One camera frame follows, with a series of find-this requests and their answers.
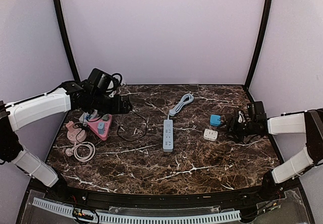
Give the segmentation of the blue grey power strip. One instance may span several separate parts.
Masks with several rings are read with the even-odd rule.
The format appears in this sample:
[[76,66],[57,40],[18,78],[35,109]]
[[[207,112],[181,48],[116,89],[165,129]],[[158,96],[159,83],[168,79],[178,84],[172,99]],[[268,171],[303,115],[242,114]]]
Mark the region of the blue grey power strip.
[[187,93],[182,96],[181,100],[176,104],[175,107],[169,110],[167,119],[163,122],[163,151],[172,152],[174,150],[174,126],[173,120],[170,117],[174,117],[178,114],[182,108],[194,100],[194,96],[190,93]]

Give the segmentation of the small blue charger plug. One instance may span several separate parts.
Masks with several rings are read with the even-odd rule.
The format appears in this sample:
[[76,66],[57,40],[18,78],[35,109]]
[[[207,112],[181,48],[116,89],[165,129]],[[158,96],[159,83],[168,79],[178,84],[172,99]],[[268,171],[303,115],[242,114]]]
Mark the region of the small blue charger plug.
[[105,131],[105,123],[104,122],[100,122],[97,125],[97,131],[98,131],[98,134],[100,134],[100,135],[104,134],[104,131]]

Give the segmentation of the blue square plug adapter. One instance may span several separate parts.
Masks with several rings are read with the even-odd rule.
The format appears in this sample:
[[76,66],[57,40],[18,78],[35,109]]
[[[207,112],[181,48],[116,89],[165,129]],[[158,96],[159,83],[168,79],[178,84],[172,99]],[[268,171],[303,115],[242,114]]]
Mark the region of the blue square plug adapter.
[[222,124],[222,117],[220,115],[211,115],[209,123],[211,126],[219,127]]

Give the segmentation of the pink plug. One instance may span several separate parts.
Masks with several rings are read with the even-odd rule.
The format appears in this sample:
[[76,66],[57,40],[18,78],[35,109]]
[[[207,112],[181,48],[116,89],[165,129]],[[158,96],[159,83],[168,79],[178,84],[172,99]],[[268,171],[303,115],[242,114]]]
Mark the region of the pink plug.
[[74,128],[75,124],[73,121],[69,121],[67,124],[66,124],[66,128],[68,129],[69,132],[73,132],[75,130]]

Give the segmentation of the pink round power socket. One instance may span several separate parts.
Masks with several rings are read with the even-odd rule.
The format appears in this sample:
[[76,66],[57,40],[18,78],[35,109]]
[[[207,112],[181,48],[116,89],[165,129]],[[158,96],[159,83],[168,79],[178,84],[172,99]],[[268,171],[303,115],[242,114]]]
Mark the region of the pink round power socket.
[[67,138],[72,144],[82,143],[85,141],[87,137],[87,133],[83,129],[75,129],[73,132],[67,132]]

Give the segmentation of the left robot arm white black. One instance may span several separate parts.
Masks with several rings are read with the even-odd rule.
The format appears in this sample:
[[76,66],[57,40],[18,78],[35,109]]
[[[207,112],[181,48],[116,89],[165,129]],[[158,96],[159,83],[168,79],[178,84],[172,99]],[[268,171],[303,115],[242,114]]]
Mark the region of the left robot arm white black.
[[49,93],[9,104],[1,103],[1,160],[16,165],[51,188],[51,193],[60,202],[71,198],[71,190],[59,182],[60,177],[52,167],[19,142],[16,132],[30,123],[75,109],[119,115],[129,113],[132,104],[127,96],[109,97],[105,90],[88,80],[66,81]]

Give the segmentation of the green charger plug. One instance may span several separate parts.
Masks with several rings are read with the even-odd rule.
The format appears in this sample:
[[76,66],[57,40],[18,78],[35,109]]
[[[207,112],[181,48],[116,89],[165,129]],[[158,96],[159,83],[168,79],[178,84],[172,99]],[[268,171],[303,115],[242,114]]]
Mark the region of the green charger plug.
[[101,119],[102,119],[103,121],[108,121],[108,120],[109,120],[109,115],[108,115],[108,114],[103,115]]

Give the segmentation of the pink triangular power strip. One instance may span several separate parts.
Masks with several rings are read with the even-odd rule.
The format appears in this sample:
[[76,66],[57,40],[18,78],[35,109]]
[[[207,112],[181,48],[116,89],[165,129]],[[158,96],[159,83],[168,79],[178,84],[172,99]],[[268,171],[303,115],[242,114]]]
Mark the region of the pink triangular power strip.
[[112,124],[112,115],[107,114],[102,117],[93,118],[87,121],[90,130],[102,141],[107,140]]

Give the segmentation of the white square plug adapter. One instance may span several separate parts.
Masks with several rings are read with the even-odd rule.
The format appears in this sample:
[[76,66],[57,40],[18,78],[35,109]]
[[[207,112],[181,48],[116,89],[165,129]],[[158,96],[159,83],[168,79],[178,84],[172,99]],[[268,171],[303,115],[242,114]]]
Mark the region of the white square plug adapter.
[[203,138],[207,141],[215,142],[218,138],[218,131],[205,129],[203,132]]

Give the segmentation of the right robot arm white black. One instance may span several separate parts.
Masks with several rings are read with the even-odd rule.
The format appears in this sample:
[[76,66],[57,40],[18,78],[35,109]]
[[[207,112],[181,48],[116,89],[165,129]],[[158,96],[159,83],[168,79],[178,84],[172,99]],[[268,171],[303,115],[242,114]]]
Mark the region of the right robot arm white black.
[[252,120],[246,120],[244,112],[239,111],[229,118],[226,130],[234,139],[242,142],[249,135],[305,134],[303,149],[270,171],[272,181],[258,188],[258,197],[268,201],[277,192],[276,184],[300,176],[308,169],[322,164],[322,109],[312,109],[299,113],[290,113],[280,117],[265,119],[259,114]]

